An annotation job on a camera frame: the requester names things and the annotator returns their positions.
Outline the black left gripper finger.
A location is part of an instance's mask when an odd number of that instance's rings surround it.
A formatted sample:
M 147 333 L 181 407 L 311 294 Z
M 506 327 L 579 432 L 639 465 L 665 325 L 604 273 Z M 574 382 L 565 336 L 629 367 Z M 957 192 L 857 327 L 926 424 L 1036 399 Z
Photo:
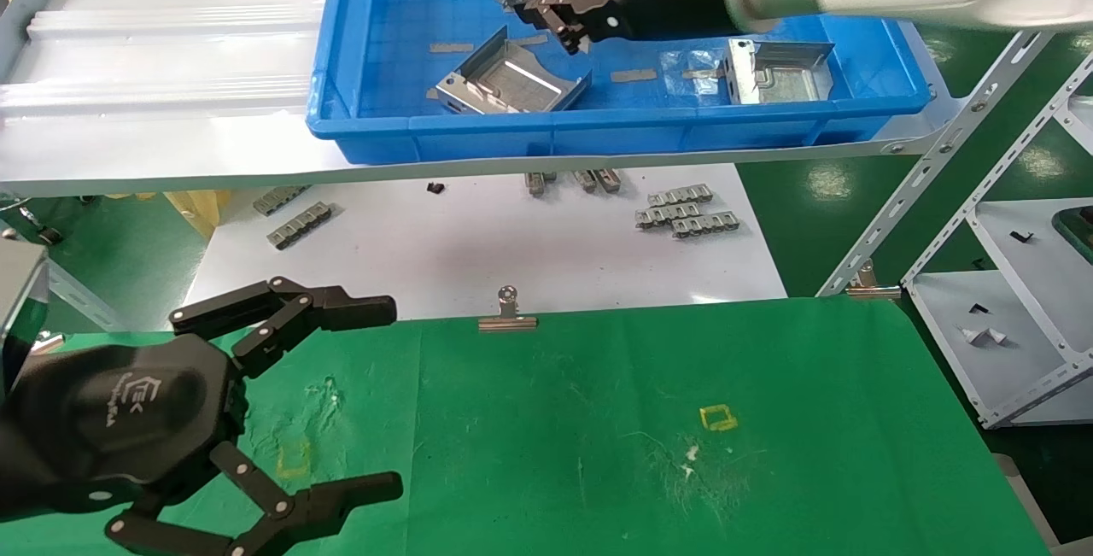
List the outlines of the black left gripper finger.
M 242 375 L 260 377 L 314 331 L 354 331 L 397 321 L 393 296 L 349 296 L 340 286 L 305 287 L 277 277 L 169 314 L 175 334 L 212 341 L 250 329 L 231 346 Z
M 393 501 L 406 490 L 400 474 L 386 471 L 289 495 L 235 443 L 216 443 L 208 458 L 262 511 L 250 529 L 233 537 L 168 524 L 158 520 L 160 499 L 143 497 L 111 518 L 105 536 L 137 555 L 285 555 L 305 541 L 336 536 L 360 506 Z

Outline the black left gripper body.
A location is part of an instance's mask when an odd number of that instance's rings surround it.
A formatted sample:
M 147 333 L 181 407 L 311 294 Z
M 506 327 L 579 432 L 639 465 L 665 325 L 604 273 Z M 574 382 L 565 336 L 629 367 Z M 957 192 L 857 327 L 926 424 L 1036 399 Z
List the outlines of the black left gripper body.
M 181 504 L 247 407 L 238 366 L 196 336 L 31 356 L 3 402 L 3 514 Z

